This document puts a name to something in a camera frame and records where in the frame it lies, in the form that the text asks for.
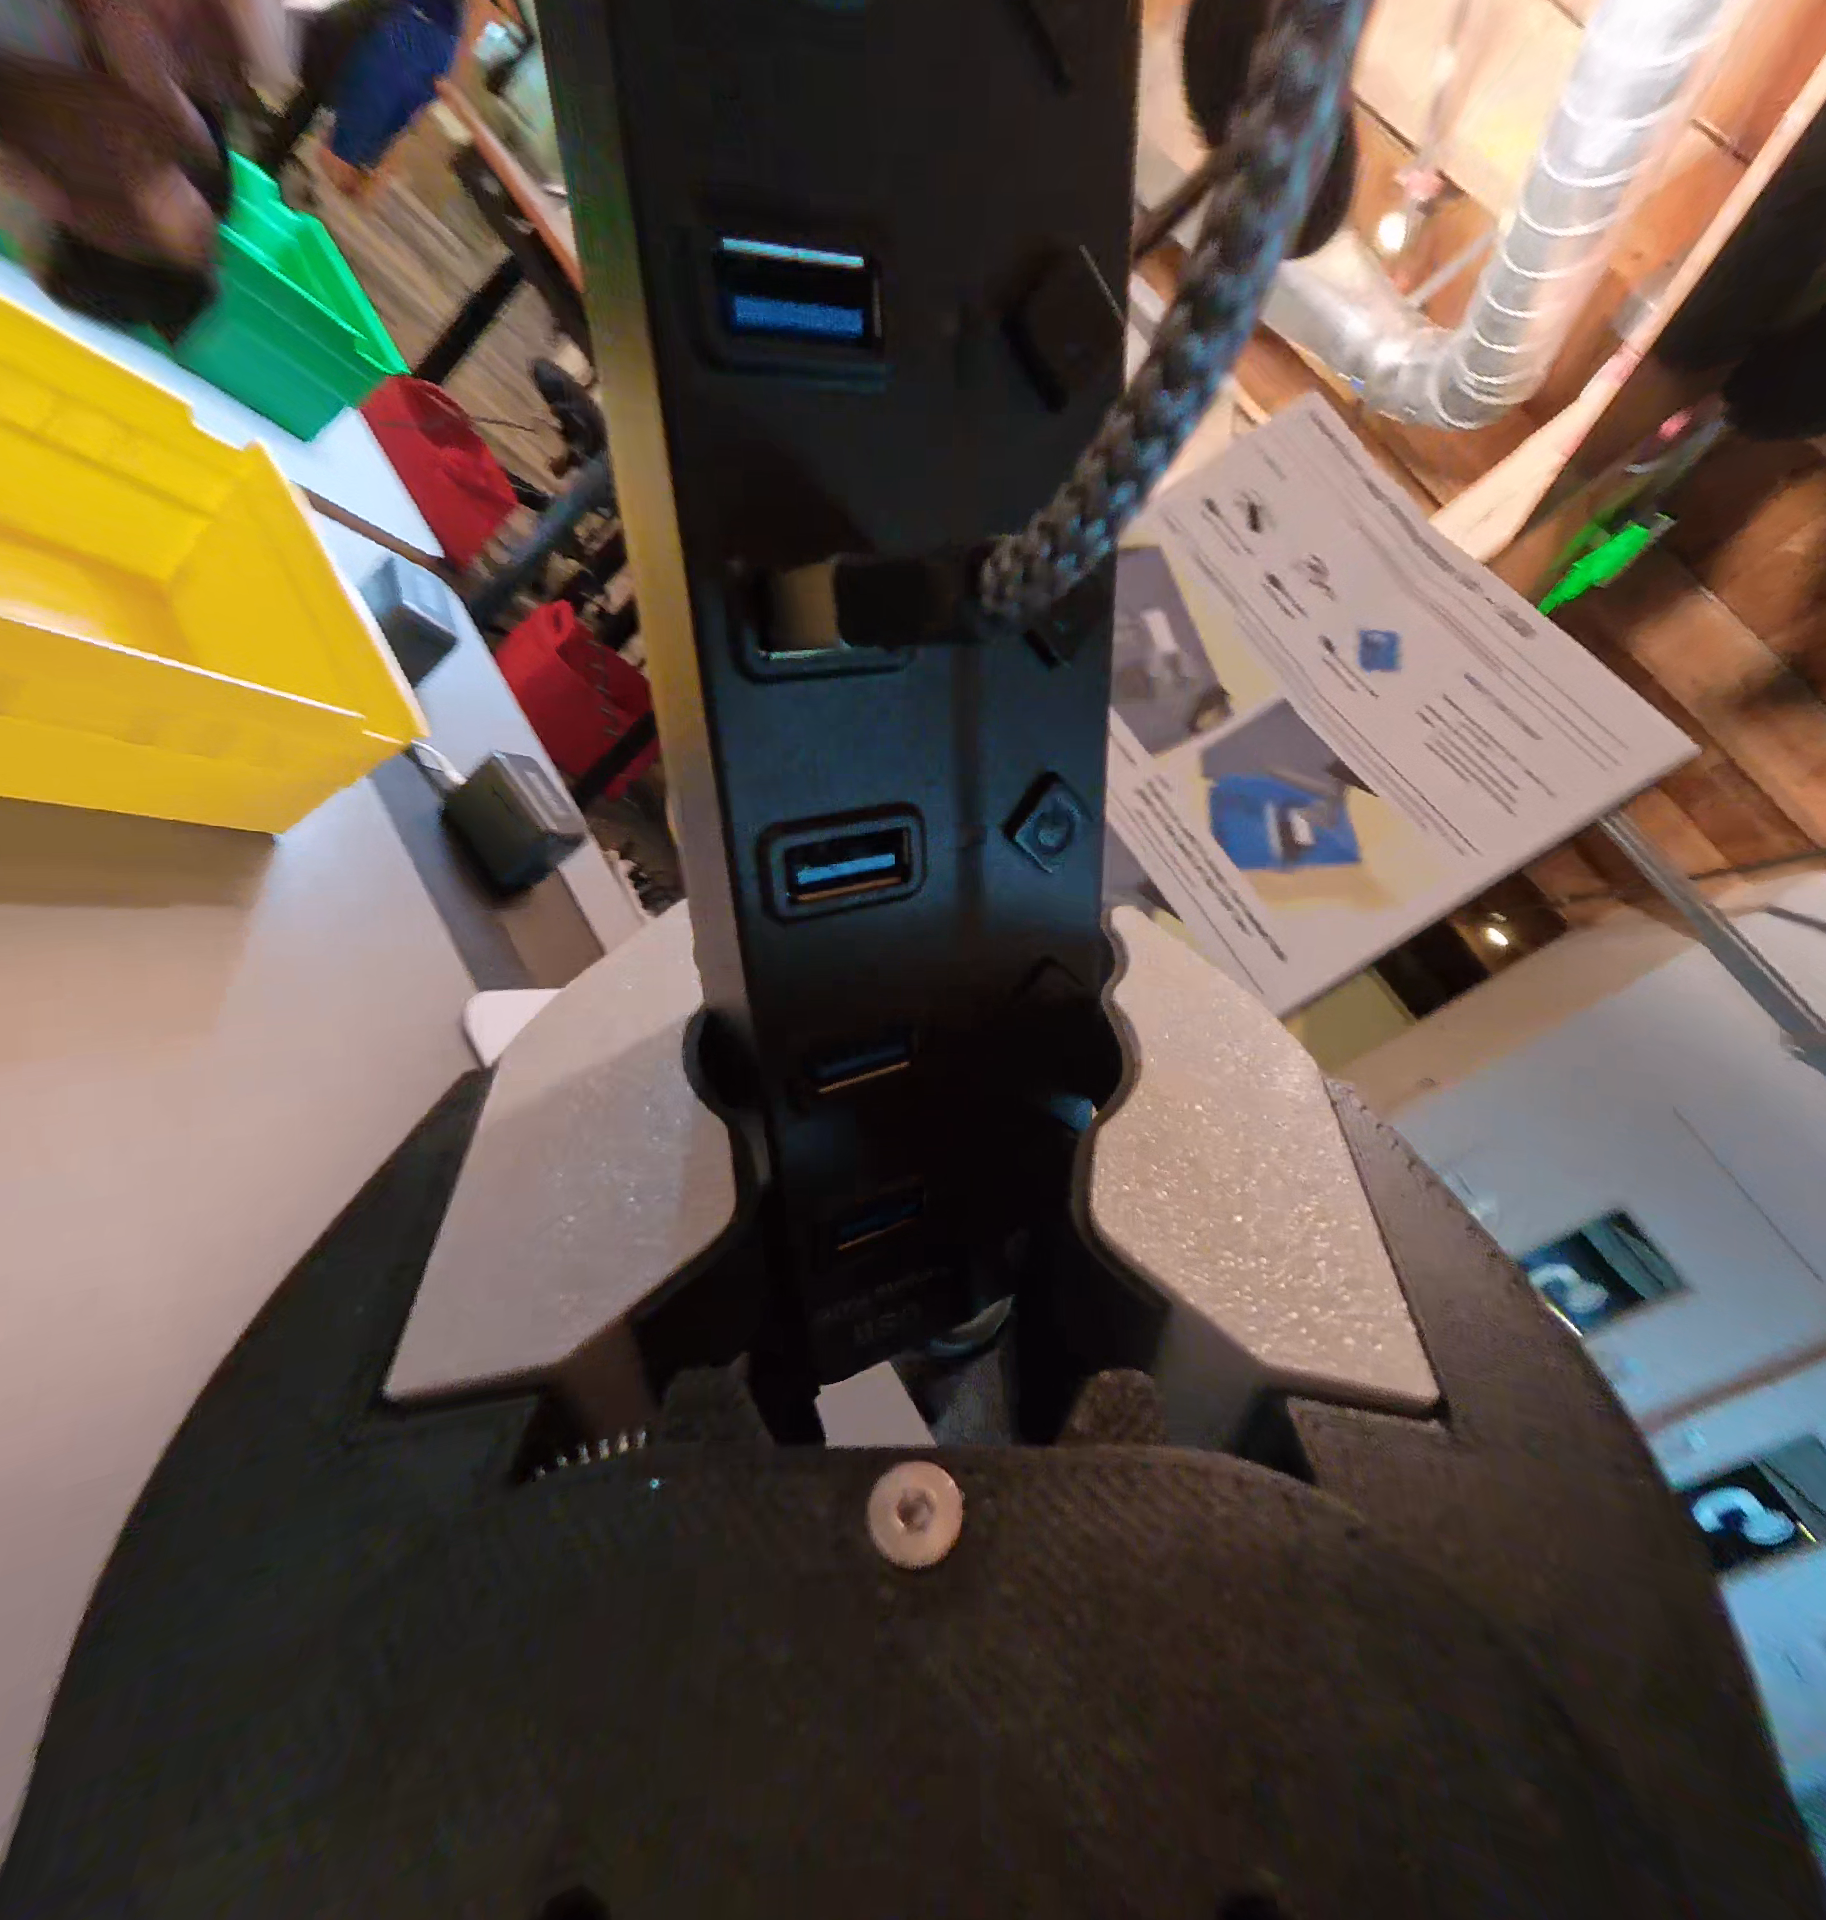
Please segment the printed instruction board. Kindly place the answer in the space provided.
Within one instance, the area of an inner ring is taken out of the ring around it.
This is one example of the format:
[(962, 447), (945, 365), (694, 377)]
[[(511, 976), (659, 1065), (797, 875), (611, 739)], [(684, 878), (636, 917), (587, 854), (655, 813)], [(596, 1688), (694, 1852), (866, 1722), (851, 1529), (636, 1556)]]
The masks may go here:
[(1692, 758), (1329, 400), (1158, 482), (1117, 549), (1109, 828), (1272, 1018)]

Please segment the white board stand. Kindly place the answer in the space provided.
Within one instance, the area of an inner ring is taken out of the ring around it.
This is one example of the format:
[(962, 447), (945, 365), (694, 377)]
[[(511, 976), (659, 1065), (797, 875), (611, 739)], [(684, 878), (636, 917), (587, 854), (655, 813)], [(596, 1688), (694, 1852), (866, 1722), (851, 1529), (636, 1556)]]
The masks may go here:
[(467, 996), (467, 1046), (480, 1071), (557, 996), (557, 985), (491, 985)]

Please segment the yellow plastic bin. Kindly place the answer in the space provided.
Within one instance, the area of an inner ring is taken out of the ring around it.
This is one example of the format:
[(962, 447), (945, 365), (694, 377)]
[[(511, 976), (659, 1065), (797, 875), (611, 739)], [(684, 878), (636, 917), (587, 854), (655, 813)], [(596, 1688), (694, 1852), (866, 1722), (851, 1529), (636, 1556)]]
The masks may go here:
[(269, 447), (0, 296), (0, 794), (290, 832), (411, 743)]

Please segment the red plastic bin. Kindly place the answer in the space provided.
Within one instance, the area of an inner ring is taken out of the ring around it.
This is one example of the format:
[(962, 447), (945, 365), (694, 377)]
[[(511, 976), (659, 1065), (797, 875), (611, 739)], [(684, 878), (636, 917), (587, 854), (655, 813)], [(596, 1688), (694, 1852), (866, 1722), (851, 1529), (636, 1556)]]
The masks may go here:
[(655, 766), (659, 722), (643, 663), (564, 602), (511, 624), (492, 663), (579, 801), (627, 794)]
[(389, 377), (362, 400), (362, 419), (424, 510), (442, 556), (472, 568), (519, 510), (519, 488), (472, 411), (432, 379)]

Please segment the black power adapter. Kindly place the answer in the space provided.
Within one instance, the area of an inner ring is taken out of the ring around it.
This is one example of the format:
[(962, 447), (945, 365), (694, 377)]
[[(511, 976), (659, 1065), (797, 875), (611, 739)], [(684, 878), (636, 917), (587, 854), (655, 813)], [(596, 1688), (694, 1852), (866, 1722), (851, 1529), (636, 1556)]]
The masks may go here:
[(442, 794), (442, 818), (492, 897), (519, 897), (587, 843), (587, 818), (538, 752), (492, 750)]
[(467, 639), (467, 602), (432, 568), (397, 550), (383, 550), (356, 592), (411, 690), (430, 686)]

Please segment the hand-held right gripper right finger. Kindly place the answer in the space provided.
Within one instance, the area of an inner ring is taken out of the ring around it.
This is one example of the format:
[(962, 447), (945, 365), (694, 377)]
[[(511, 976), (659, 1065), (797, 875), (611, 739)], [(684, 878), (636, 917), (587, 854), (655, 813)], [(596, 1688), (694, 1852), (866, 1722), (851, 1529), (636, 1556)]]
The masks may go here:
[(1164, 1407), (1437, 1407), (1310, 1046), (1164, 921), (1123, 902), (1109, 941), (1123, 1083), (1085, 1134), (1085, 1224), (1153, 1297)]

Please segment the long black usb hub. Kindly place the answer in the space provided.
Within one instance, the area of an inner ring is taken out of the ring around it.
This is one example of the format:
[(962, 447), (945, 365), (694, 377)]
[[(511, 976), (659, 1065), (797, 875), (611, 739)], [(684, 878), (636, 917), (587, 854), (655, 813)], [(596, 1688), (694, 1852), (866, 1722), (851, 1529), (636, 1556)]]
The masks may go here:
[(700, 1071), (822, 1389), (1015, 1297), (1103, 1018), (1113, 576), (976, 611), (1123, 386), (1142, 8), (538, 8)]

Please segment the silver ventilation duct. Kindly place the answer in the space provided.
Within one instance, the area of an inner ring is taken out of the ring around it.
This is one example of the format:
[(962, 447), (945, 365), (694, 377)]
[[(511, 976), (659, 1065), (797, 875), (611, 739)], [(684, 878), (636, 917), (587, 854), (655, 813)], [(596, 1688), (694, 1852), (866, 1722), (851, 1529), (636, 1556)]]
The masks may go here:
[(1474, 435), (1523, 411), (1598, 287), (1654, 157), (1692, 119), (1732, 12), (1727, 0), (1593, 8), (1458, 329), (1420, 318), (1355, 229), (1285, 262), (1259, 329), (1405, 430)]

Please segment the metal pole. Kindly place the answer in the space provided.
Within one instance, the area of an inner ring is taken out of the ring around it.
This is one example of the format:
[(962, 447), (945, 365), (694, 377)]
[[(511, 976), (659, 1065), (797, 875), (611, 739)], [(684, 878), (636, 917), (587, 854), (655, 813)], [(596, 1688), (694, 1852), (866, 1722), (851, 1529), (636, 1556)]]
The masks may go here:
[(1598, 813), (1624, 859), (1684, 917), (1696, 944), (1774, 1018), (1785, 1052), (1826, 1083), (1826, 1018), (1800, 985), (1624, 813)]

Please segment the green plastic bin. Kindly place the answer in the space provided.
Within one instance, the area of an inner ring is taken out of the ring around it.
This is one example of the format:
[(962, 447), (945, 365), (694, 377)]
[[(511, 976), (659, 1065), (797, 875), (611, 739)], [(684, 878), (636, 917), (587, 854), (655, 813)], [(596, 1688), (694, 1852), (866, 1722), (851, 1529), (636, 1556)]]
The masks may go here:
[(166, 354), (299, 441), (405, 377), (334, 229), (288, 209), (281, 185), (247, 157), (234, 157), (219, 222), (219, 289)]

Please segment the green tag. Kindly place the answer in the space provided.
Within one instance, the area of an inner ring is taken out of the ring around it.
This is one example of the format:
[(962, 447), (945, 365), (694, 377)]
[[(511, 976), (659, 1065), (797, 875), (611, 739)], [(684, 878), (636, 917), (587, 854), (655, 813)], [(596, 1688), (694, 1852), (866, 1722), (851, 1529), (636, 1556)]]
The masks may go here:
[(1616, 520), (1591, 520), (1579, 549), (1565, 550), (1558, 580), (1537, 602), (1537, 611), (1565, 611), (1572, 602), (1616, 580), (1630, 566), (1642, 566), (1665, 537), (1673, 510), (1630, 510)]

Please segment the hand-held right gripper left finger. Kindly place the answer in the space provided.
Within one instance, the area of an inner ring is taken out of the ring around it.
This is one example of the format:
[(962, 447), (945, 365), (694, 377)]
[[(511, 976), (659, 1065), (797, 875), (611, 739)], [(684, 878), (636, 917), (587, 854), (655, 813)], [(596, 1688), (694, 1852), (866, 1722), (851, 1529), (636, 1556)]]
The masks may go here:
[(397, 1331), (392, 1400), (499, 1385), (659, 1400), (629, 1315), (736, 1209), (732, 1127), (684, 1071), (694, 1018), (689, 902), (670, 902), (504, 1046)]

